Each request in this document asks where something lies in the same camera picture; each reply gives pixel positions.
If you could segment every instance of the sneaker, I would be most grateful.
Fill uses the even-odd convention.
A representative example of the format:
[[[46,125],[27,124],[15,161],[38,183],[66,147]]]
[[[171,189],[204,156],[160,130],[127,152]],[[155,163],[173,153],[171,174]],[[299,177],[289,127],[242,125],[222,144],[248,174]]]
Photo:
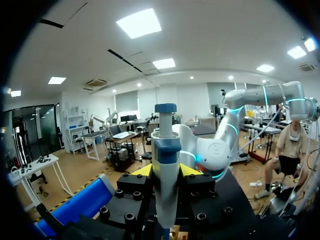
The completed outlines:
[[[254,198],[255,199],[262,199],[262,198],[269,197],[269,196],[270,196],[270,191],[263,189],[262,191],[258,192],[256,195],[254,195]]]

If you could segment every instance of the yellow bracket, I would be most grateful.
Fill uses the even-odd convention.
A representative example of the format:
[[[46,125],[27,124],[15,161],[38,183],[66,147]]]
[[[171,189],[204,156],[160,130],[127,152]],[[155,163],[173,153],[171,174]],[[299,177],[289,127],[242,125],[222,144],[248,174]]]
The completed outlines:
[[[147,176],[149,178],[150,174],[151,174],[151,167],[152,167],[152,164],[149,164],[149,165],[147,165],[137,171],[134,171],[133,173],[131,173],[131,175],[141,174],[142,176]],[[198,171],[192,169],[191,167],[188,167],[182,163],[180,163],[180,168],[181,168],[183,176],[189,176],[190,174],[194,174],[194,175],[201,175],[202,174],[201,172],[198,172]]]

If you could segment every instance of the wooden floor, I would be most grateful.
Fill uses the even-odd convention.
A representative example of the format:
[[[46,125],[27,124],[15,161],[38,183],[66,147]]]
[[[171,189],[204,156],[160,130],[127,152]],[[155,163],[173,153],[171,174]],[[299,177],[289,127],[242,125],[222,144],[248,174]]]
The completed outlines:
[[[243,131],[240,132],[240,138],[239,138],[240,147],[243,146],[248,141],[247,139],[243,138],[245,135],[246,135],[245,132]],[[138,158],[139,154],[143,153],[142,145],[137,144],[141,142],[141,139],[140,138],[134,139],[134,142],[136,143],[135,146],[136,146],[136,149],[138,150],[138,154],[136,155]],[[312,140],[310,144],[310,151],[316,149],[317,145],[318,143]],[[274,142],[272,145],[271,155],[270,155],[271,157],[273,157],[274,155],[275,147],[276,147],[276,142]],[[99,144],[97,146],[97,149],[98,149],[100,161],[87,159],[86,154],[74,155],[74,154],[66,153],[64,149],[53,153],[55,156],[59,158],[59,164],[60,164],[61,170],[73,193],[77,191],[80,187],[85,185],[87,182],[89,182],[93,177],[100,174],[101,172],[104,172],[104,174],[106,174],[109,180],[111,181],[114,188],[115,189],[117,188],[117,179],[121,176],[122,173],[114,171],[114,168],[110,166],[109,162],[103,161],[105,159],[106,152],[102,144]],[[151,151],[151,146],[147,145],[146,151]],[[257,149],[256,153],[260,156],[264,156],[265,152],[266,152],[265,149]],[[312,164],[312,160],[313,160],[313,156],[311,155],[309,164]],[[134,172],[139,167],[141,167],[141,165],[142,165],[141,162],[136,161],[127,169],[127,171]],[[251,159],[251,162],[248,164],[236,163],[231,165],[231,171],[233,172],[233,175],[236,177],[238,183],[240,184],[244,193],[249,199],[252,208],[256,213],[258,213],[261,207],[267,204],[269,199],[273,197],[271,195],[269,198],[264,198],[260,200],[253,199],[254,195],[258,191],[260,191],[262,188],[264,188],[264,186],[251,187],[250,183],[257,182],[258,180],[264,183],[265,181],[264,165],[262,165],[259,161],[255,159]],[[69,195],[61,188],[58,178],[52,166],[44,168],[43,173],[47,178],[48,183],[44,184],[42,180],[39,180],[38,182],[32,183],[32,185],[36,190],[38,190],[39,186],[41,185],[43,190],[48,193],[47,197],[44,197],[43,195],[40,195],[40,194],[38,194],[38,196],[41,199],[41,201],[43,201],[46,208],[50,210],[57,204],[61,203]],[[273,172],[273,181],[281,180],[282,177],[283,177],[282,173],[278,175],[275,172]],[[287,176],[285,183],[287,185],[293,185],[294,184],[293,178],[290,176]],[[17,186],[17,192],[22,204],[24,206],[27,206],[30,203],[30,200],[26,196],[26,193],[21,185]],[[40,215],[38,214],[35,208],[29,210],[28,212],[33,220],[36,220],[40,217]]]

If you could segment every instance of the robotic arm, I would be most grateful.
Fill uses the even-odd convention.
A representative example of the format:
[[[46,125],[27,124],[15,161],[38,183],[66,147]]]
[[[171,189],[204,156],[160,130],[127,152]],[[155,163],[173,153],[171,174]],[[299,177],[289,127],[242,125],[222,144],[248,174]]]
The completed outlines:
[[[222,119],[213,139],[192,136],[187,143],[183,142],[186,130],[181,126],[173,126],[173,130],[181,134],[182,154],[180,161],[194,158],[213,178],[219,180],[224,176],[232,158],[232,148],[238,139],[239,124],[245,116],[244,105],[276,105],[287,101],[292,120],[310,119],[316,121],[320,116],[320,108],[314,98],[305,98],[302,84],[292,81],[285,84],[261,86],[253,89],[233,90],[225,95],[229,108]]]
[[[90,121],[89,121],[90,127],[93,127],[93,124],[94,124],[93,120],[96,120],[96,121],[102,123],[102,127],[107,130],[108,126],[112,125],[112,119],[114,118],[114,116],[116,116],[116,119],[117,119],[117,123],[116,124],[119,124],[118,123],[118,120],[119,120],[118,112],[114,111],[112,114],[110,114],[110,108],[108,108],[108,113],[109,113],[109,117],[106,120],[104,120],[104,119],[92,114],[90,116]]]

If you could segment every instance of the beige t-shirt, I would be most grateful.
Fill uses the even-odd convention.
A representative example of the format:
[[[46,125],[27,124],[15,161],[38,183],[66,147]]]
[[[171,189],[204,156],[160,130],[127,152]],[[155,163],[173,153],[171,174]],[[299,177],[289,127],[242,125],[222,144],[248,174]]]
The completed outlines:
[[[290,128],[291,124],[282,130],[276,146],[282,150],[280,155],[295,159],[300,157],[300,153],[305,154],[307,152],[308,136],[306,130],[300,127],[299,141],[291,141]]]

